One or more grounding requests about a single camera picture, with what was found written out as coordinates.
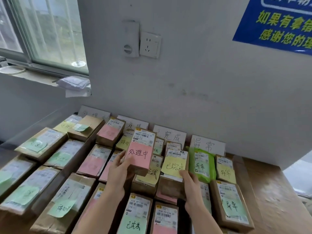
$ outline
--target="window frame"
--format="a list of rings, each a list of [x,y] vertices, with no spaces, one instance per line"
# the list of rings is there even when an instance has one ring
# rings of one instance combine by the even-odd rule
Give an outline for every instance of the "window frame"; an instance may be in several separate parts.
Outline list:
[[[18,39],[20,47],[23,51],[21,53],[21,52],[17,52],[13,50],[0,48],[0,56],[5,57],[8,63],[14,64],[14,65],[21,65],[27,69],[52,74],[60,78],[71,76],[71,75],[77,75],[81,77],[89,76],[89,74],[87,73],[82,74],[81,72],[79,72],[79,70],[77,71],[66,70],[61,66],[52,67],[52,66],[45,65],[43,63],[39,63],[33,60],[32,53],[29,50],[30,48],[28,46],[28,43],[25,41],[26,35],[24,33],[24,30],[19,27],[18,24],[20,24],[20,22],[13,14],[13,8],[14,8],[13,3],[11,3],[11,0],[2,0],[2,2],[7,12],[7,15],[9,17],[9,20],[12,24],[15,35]]]

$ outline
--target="wall socket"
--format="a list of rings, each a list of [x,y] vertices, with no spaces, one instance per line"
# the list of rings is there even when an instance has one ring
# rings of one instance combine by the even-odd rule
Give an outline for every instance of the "wall socket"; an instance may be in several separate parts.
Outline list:
[[[141,32],[140,55],[158,58],[160,54],[161,36]]]

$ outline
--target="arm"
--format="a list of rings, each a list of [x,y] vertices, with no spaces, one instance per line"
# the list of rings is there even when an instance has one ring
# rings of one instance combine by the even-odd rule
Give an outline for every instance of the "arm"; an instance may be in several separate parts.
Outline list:
[[[84,216],[79,228],[73,234],[107,234],[110,230],[117,207],[124,197],[123,185],[127,179],[127,168],[132,158],[121,164],[120,160],[126,152],[121,152],[110,166],[107,184],[96,205]]]
[[[206,209],[201,196],[200,183],[197,176],[188,171],[180,171],[184,179],[186,194],[185,210],[190,215],[196,234],[223,234],[212,215]]]

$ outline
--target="green poly mailer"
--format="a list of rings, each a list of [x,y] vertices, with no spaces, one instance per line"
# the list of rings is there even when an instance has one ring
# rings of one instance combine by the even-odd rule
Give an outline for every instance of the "green poly mailer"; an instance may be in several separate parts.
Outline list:
[[[189,171],[196,174],[199,181],[208,184],[216,179],[215,154],[203,149],[189,148]]]

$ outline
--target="blue poster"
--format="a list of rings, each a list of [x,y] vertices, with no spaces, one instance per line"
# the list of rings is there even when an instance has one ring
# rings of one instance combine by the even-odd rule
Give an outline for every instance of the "blue poster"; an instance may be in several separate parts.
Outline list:
[[[312,55],[312,0],[250,0],[233,40]]]

